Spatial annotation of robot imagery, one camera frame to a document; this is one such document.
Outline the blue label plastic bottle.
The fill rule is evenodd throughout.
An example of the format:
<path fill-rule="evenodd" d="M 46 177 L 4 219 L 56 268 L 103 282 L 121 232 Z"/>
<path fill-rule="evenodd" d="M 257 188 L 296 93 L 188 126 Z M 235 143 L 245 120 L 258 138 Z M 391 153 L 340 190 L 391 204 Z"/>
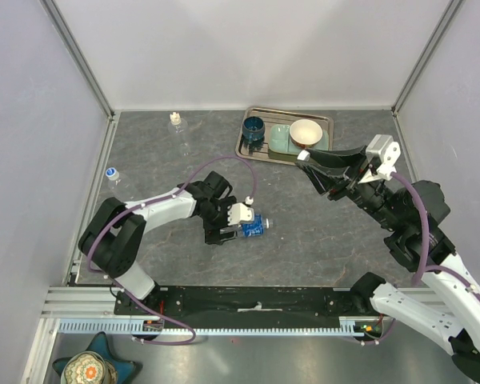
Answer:
<path fill-rule="evenodd" d="M 262 214 L 255 214 L 252 222 L 220 229 L 220 234 L 227 238 L 253 238 L 264 235 L 273 227 L 274 221 L 272 219 Z"/>

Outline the clear bottle with notched cap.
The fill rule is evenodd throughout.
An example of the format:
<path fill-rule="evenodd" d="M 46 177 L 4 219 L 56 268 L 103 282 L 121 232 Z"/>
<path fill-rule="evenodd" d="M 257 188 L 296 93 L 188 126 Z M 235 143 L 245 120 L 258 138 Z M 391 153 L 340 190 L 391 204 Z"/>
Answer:
<path fill-rule="evenodd" d="M 188 156 L 190 154 L 189 126 L 187 120 L 185 120 L 182 116 L 181 118 L 182 121 L 179 125 L 173 125 L 171 122 L 169 122 L 168 131 L 170 132 L 180 154 L 182 156 Z"/>

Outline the clear wide plastic bottle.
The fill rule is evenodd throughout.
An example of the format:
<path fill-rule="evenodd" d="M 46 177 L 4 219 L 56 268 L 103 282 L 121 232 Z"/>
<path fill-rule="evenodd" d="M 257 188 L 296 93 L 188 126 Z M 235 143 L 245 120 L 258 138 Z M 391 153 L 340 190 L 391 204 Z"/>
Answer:
<path fill-rule="evenodd" d="M 116 180 L 109 180 L 107 177 L 107 183 L 112 194 L 123 202 L 137 201 L 142 198 L 137 188 L 130 180 L 130 178 L 124 173 L 119 172 L 119 176 Z"/>

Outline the cream notched bottle cap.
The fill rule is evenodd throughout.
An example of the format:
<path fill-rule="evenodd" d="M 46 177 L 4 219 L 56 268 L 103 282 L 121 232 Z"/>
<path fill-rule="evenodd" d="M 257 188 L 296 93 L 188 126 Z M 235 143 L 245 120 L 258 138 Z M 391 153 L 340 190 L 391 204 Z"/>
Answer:
<path fill-rule="evenodd" d="M 182 118 L 178 112 L 173 112 L 170 114 L 170 122 L 173 125 L 179 125 L 182 121 Z"/>

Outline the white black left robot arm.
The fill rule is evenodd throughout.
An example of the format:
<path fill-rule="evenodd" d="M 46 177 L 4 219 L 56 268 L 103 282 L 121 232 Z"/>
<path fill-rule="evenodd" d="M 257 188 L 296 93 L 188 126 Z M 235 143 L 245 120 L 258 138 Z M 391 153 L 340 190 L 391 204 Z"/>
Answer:
<path fill-rule="evenodd" d="M 237 202 L 232 185 L 212 171 L 184 190 L 174 188 L 146 201 L 106 199 L 78 241 L 78 249 L 110 278 L 129 291 L 132 306 L 152 314 L 159 306 L 159 285 L 136 261 L 144 234 L 167 223 L 192 217 L 203 222 L 207 245 L 221 245 L 234 236 L 226 232 L 228 209 Z"/>

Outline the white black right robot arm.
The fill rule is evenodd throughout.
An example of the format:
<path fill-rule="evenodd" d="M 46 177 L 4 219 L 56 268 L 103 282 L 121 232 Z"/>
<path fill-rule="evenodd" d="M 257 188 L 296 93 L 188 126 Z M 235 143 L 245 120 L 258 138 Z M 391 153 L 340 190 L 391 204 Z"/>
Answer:
<path fill-rule="evenodd" d="M 352 287 L 352 309 L 362 315 L 375 310 L 416 330 L 480 383 L 480 285 L 439 226 L 450 212 L 440 185 L 401 176 L 395 167 L 400 153 L 400 145 L 383 135 L 354 150 L 307 148 L 296 165 L 320 195 L 348 198 L 388 230 L 384 243 L 391 256 L 412 273 L 413 284 L 425 283 L 447 308 L 433 310 L 367 273 Z"/>

